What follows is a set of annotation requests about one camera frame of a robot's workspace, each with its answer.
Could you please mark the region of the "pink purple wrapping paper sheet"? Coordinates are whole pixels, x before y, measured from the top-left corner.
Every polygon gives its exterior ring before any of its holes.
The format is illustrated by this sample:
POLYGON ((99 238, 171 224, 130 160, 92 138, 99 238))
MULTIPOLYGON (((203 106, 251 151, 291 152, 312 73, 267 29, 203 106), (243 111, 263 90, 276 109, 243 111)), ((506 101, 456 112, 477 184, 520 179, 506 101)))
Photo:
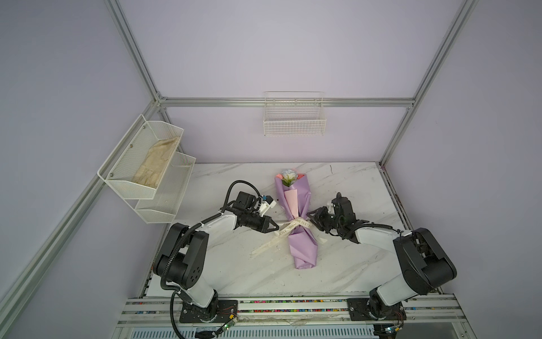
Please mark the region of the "pink purple wrapping paper sheet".
POLYGON ((284 233, 288 239, 294 267, 298 270, 315 268, 318 242, 310 230, 307 216, 311 202, 308 177, 306 174, 298 173, 296 182, 288 187, 282 184, 281 173, 275 176, 275 189, 278 203, 289 220, 284 233))

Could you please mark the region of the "white blue fake rose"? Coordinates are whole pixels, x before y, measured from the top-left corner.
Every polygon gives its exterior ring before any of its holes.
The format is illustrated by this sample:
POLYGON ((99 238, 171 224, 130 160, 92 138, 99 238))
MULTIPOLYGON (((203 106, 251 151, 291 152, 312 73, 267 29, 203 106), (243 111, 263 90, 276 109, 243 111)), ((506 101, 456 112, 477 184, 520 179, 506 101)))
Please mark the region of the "white blue fake rose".
POLYGON ((282 176, 282 184, 290 187, 292 186, 293 183, 296 182, 299 175, 293 169, 286 169, 281 173, 281 176, 282 176))

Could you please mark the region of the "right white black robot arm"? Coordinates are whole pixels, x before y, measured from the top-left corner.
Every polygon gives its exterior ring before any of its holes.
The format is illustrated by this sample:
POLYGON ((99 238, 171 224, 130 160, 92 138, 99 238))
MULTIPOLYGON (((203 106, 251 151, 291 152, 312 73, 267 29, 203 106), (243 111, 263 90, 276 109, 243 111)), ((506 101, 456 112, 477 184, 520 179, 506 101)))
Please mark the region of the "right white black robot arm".
POLYGON ((320 231, 355 244, 378 247, 395 254, 401 273, 369 292, 368 308, 374 319, 403 301, 427 295, 457 277, 457 269, 430 230, 400 230, 356 217, 351 201, 340 193, 324 206, 307 213, 320 231))

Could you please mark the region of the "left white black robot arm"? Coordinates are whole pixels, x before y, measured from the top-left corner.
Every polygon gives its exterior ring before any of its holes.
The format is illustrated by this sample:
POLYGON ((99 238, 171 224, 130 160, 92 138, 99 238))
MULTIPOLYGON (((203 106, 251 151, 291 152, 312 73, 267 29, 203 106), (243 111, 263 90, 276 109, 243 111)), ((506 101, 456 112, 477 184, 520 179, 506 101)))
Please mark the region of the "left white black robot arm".
POLYGON ((159 286, 171 292, 169 320, 176 337, 183 338, 177 323, 187 316, 190 320, 210 323, 225 315, 223 325, 214 330, 200 331, 195 338, 218 338, 237 323, 237 302, 220 300, 218 292, 202 278, 210 234, 213 226, 226 226, 233 231, 248 227, 267 234, 279 225, 267 212, 276 206, 271 196, 261 194, 250 182, 236 180, 227 190, 224 203, 217 213, 192 225, 173 224, 152 264, 159 277, 159 286))

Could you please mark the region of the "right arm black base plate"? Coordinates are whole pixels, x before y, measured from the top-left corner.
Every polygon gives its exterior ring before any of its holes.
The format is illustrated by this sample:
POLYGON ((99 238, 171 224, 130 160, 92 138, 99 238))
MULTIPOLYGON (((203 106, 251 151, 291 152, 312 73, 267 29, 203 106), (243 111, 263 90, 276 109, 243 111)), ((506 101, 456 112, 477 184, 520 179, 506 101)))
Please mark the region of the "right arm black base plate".
POLYGON ((403 321, 407 317, 401 303, 387 306, 374 298, 349 298, 347 311, 351 321, 403 321))

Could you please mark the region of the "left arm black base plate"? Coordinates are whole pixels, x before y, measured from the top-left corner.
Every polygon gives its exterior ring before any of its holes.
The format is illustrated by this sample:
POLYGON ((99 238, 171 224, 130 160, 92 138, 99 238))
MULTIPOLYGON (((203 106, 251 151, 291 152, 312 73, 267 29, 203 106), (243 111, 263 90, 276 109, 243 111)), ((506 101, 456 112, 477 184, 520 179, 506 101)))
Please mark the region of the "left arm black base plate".
POLYGON ((216 299, 206 307, 183 305, 180 323, 226 323, 237 314, 239 303, 233 299, 216 299))

